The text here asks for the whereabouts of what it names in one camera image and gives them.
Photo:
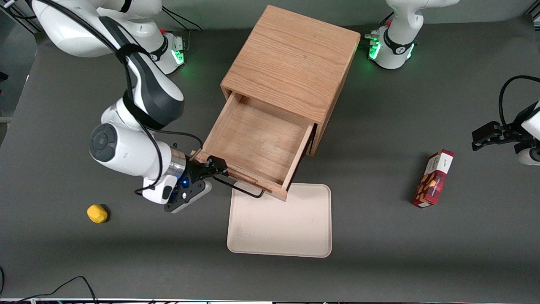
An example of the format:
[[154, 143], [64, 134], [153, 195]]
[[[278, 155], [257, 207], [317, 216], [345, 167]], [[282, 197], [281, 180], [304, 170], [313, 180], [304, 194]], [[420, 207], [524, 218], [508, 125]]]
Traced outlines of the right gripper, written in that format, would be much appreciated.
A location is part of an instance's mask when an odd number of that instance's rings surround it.
[[[222, 158], [209, 156], [206, 167], [210, 168], [211, 177], [230, 176]], [[211, 183], [204, 180], [204, 173], [206, 168], [200, 163], [172, 158], [156, 185], [143, 190], [143, 198], [161, 205], [189, 205], [212, 190]]]

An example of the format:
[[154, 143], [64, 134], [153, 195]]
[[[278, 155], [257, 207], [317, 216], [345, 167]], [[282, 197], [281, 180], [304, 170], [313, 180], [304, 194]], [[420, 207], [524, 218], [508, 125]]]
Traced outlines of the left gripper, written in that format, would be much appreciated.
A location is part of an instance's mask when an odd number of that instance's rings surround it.
[[536, 101], [517, 114], [510, 124], [501, 111], [501, 123], [491, 121], [471, 133], [473, 151], [494, 144], [515, 143], [514, 151], [521, 164], [540, 165], [540, 106]]

